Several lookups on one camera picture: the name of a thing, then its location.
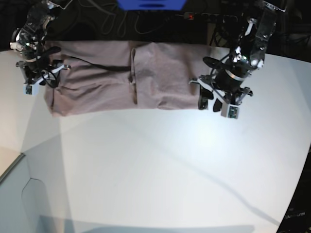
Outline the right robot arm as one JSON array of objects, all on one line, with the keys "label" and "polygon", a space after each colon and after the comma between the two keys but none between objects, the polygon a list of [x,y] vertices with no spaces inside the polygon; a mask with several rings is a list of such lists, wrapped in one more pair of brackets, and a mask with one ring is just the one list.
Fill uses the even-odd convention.
[{"label": "right robot arm", "polygon": [[61,51],[60,47],[45,48],[48,25],[57,14],[54,9],[65,10],[70,0],[41,0],[30,8],[26,23],[12,35],[10,48],[21,56],[16,63],[24,78],[26,95],[37,94],[40,85],[56,88],[60,82],[60,71],[70,69],[62,60],[50,60],[50,56]]}]

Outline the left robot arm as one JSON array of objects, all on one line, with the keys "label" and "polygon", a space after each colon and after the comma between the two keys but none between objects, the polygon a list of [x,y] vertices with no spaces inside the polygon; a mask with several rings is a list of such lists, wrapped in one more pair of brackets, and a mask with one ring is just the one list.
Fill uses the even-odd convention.
[{"label": "left robot arm", "polygon": [[211,71],[190,80],[200,86],[198,108],[205,110],[209,100],[215,100],[214,112],[237,119],[246,96],[253,96],[242,83],[252,72],[264,66],[268,42],[276,29],[277,15],[285,12],[285,0],[253,0],[238,18],[239,29],[232,36],[229,53],[220,60],[204,57]]}]

